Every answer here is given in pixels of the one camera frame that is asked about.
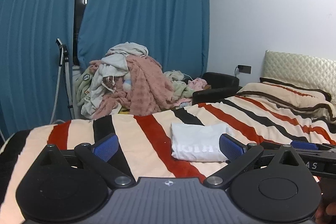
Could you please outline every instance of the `pink fluffy blanket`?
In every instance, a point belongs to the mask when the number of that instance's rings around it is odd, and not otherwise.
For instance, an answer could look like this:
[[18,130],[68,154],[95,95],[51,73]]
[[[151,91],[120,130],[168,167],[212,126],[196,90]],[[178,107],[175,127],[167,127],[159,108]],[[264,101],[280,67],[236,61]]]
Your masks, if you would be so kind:
[[122,77],[116,77],[116,92],[103,96],[94,119],[109,115],[118,103],[129,108],[130,114],[137,116],[146,116],[172,107],[174,88],[162,73],[161,65],[150,56],[129,55],[126,61],[131,73],[132,89],[127,93],[123,91]]

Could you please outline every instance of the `pile of clothes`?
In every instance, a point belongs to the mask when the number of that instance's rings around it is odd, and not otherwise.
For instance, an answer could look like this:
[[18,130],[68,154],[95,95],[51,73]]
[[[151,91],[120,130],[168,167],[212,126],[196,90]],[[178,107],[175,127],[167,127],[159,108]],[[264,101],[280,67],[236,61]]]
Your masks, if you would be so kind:
[[181,71],[167,71],[164,75],[171,81],[174,87],[173,99],[176,109],[190,106],[192,104],[193,93],[195,91],[204,90],[207,85],[206,80],[201,78],[189,80],[188,84],[186,84],[183,81],[184,74]]
[[101,60],[90,62],[75,82],[76,102],[88,119],[120,110],[146,116],[191,105],[193,92],[207,84],[200,78],[188,84],[182,80],[180,71],[162,73],[145,46],[126,42],[110,48]]

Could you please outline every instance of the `black armchair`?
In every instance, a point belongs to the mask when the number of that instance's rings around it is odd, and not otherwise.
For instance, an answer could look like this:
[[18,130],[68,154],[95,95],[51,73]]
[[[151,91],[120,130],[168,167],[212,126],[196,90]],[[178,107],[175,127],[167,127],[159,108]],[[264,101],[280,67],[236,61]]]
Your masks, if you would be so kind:
[[195,91],[193,93],[193,105],[219,102],[235,95],[242,88],[239,86],[239,79],[232,75],[206,72],[202,78],[207,81],[208,85],[211,85],[211,89]]

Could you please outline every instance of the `headboard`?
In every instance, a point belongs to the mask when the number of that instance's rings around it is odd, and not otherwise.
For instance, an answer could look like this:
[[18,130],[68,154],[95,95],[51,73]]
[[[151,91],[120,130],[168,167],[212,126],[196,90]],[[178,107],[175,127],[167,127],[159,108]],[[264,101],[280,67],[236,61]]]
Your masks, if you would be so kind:
[[266,51],[263,77],[329,92],[336,105],[336,61],[302,54]]

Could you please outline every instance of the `white wall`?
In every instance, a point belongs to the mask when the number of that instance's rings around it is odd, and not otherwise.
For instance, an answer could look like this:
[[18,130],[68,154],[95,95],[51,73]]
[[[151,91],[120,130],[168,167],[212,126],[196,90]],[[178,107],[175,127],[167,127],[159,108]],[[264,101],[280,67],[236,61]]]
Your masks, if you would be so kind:
[[210,0],[208,71],[258,81],[266,50],[336,60],[336,0]]

